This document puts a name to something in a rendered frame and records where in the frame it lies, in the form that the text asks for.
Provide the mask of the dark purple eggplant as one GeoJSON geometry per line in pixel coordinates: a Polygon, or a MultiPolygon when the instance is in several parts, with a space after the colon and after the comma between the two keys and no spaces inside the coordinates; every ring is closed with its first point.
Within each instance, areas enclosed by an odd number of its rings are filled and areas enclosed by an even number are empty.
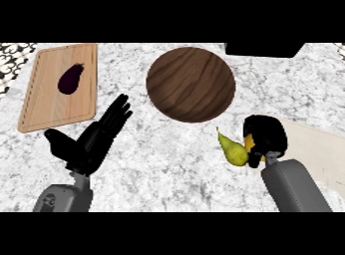
{"type": "Polygon", "coordinates": [[[70,95],[78,91],[84,71],[85,65],[75,64],[64,73],[59,82],[59,90],[64,95],[70,95]]]}

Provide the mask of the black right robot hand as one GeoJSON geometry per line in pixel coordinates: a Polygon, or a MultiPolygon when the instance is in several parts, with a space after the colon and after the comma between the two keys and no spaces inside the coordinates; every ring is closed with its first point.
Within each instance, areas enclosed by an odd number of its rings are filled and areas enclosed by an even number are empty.
{"type": "Polygon", "coordinates": [[[264,115],[252,115],[245,119],[243,138],[252,133],[255,146],[251,149],[248,164],[258,168],[261,157],[273,151],[277,157],[285,156],[288,151],[288,135],[280,120],[264,115]]]}

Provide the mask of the beige placemat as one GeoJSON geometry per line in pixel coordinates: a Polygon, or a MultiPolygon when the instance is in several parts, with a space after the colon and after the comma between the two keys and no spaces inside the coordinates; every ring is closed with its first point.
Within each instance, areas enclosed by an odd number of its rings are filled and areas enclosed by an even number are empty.
{"type": "Polygon", "coordinates": [[[288,135],[283,160],[295,158],[313,178],[345,199],[345,136],[282,119],[288,135]]]}

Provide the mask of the green pear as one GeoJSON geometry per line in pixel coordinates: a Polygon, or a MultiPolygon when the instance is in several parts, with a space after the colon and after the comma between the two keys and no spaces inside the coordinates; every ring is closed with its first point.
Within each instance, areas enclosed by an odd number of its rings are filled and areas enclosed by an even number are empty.
{"type": "Polygon", "coordinates": [[[218,133],[218,141],[229,163],[245,166],[249,161],[249,154],[243,144],[230,139],[221,132],[218,133]]]}

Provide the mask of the black appliance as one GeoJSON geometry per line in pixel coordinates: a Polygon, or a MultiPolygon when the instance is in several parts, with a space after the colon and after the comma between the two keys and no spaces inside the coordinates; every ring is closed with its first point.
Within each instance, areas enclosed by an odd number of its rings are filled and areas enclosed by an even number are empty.
{"type": "Polygon", "coordinates": [[[294,58],[303,43],[226,43],[226,54],[234,56],[294,58]]]}

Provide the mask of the yellow lemon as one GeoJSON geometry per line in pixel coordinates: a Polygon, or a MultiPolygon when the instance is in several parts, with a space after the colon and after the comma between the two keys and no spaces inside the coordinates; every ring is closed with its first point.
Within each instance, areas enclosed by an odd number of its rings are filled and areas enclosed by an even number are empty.
{"type": "Polygon", "coordinates": [[[245,147],[246,147],[246,151],[251,152],[251,149],[255,146],[255,142],[254,142],[254,138],[252,138],[252,133],[246,136],[245,140],[245,147]]]}

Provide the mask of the pale wooden cutting board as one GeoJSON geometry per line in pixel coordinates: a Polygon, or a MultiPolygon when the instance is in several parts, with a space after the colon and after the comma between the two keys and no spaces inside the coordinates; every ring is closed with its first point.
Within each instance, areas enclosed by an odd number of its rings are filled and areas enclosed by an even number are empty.
{"type": "Polygon", "coordinates": [[[98,46],[78,44],[36,55],[19,131],[90,120],[97,113],[98,46]]]}

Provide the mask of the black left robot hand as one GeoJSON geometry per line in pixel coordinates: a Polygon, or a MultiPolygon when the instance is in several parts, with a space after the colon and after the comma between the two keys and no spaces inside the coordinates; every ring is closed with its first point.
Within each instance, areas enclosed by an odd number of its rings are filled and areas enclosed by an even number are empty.
{"type": "Polygon", "coordinates": [[[90,176],[100,169],[115,139],[134,114],[128,99],[128,95],[119,95],[101,119],[91,123],[79,139],[72,139],[54,128],[45,131],[53,154],[67,161],[66,168],[82,175],[90,176]]]}

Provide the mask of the dark brown wooden bowl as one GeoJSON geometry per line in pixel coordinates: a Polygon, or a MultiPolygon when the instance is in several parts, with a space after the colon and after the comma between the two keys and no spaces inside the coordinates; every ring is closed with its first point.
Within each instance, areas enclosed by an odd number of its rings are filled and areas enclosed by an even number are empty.
{"type": "Polygon", "coordinates": [[[174,120],[202,123],[227,110],[236,78],[224,59],[209,50],[181,47],[156,59],[147,76],[155,106],[174,120]]]}

